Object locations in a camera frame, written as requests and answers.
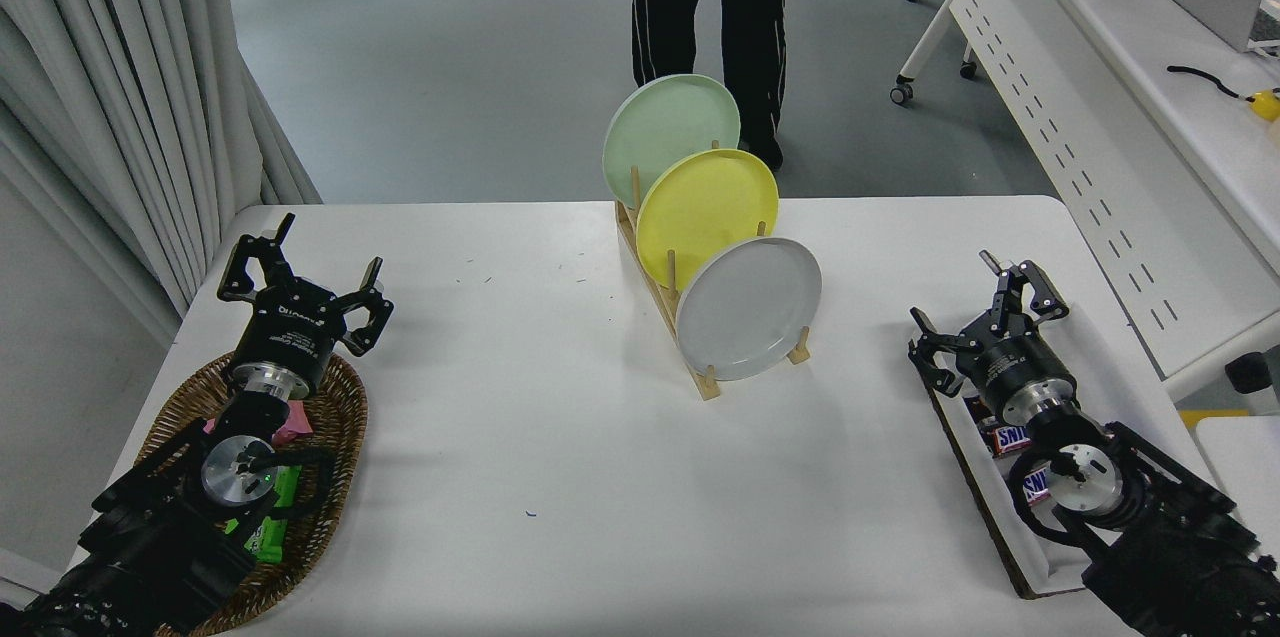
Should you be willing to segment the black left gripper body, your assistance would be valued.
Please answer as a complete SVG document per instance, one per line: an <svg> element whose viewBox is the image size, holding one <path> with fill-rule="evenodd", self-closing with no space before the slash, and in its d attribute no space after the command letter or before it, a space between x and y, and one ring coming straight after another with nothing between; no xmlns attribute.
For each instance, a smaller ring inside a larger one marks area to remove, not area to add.
<svg viewBox="0 0 1280 637"><path fill-rule="evenodd" d="M283 368L317 388L346 333L346 318L334 308L338 295L307 280L265 287L253 295L253 313L236 347L236 379L243 382L252 365Z"/></svg>

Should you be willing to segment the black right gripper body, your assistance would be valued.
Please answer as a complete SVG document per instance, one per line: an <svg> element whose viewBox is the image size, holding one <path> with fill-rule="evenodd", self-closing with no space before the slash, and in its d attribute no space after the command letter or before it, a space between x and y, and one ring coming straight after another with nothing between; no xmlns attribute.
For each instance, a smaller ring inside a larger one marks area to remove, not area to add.
<svg viewBox="0 0 1280 637"><path fill-rule="evenodd" d="M969 324L965 336L978 345L965 356L965 377L998 422L1028 423L1052 405L1076 404L1074 376L1030 327L997 336Z"/></svg>

